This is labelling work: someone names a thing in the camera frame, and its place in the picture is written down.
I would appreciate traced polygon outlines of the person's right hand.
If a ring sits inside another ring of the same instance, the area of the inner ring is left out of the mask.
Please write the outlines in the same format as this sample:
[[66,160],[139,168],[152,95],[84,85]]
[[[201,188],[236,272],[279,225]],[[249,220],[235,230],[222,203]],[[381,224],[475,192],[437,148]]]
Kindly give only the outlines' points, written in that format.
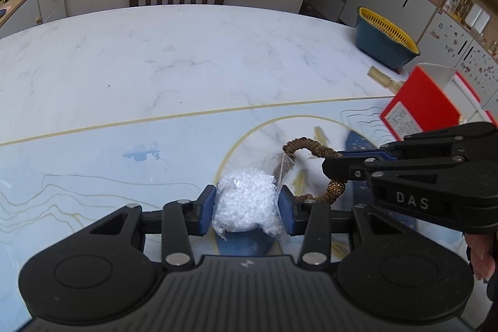
[[470,264],[476,278],[489,280],[495,273],[496,263],[491,255],[493,238],[490,235],[465,234],[467,247],[470,249]]

